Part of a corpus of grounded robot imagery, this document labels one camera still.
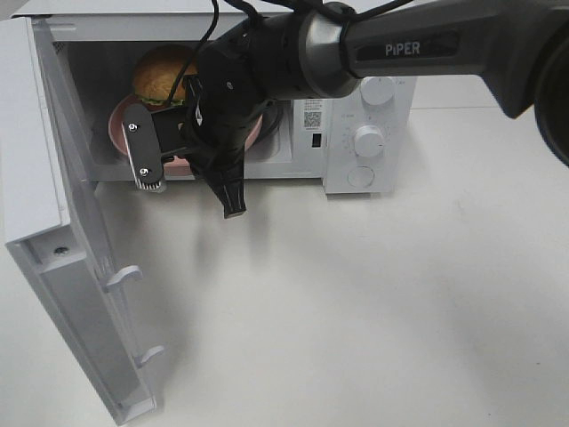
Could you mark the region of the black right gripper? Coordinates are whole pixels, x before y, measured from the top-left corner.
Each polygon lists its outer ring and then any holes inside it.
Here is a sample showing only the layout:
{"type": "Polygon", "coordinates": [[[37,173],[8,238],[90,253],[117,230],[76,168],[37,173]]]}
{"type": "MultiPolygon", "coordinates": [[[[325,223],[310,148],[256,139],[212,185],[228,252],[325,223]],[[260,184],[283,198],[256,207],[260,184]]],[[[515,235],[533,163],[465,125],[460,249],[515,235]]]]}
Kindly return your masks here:
{"type": "Polygon", "coordinates": [[[274,47],[266,26],[237,26],[200,42],[180,69],[185,104],[152,113],[162,162],[187,159],[219,199],[225,219],[246,211],[245,140],[269,104],[262,66],[274,47]]]}

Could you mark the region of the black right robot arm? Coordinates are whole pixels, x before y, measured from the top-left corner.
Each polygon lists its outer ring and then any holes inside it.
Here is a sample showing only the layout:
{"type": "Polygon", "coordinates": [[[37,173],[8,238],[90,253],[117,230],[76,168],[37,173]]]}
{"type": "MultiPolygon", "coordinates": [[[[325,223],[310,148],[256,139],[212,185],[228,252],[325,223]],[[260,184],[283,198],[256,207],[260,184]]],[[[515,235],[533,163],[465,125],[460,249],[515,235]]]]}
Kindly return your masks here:
{"type": "Polygon", "coordinates": [[[391,1],[366,12],[288,1],[203,38],[176,76],[186,104],[153,115],[157,162],[185,157],[226,216],[244,203],[244,142],[272,101],[350,94],[366,77],[476,75],[507,117],[533,109],[552,153],[568,159],[568,4],[565,1],[391,1]]]}

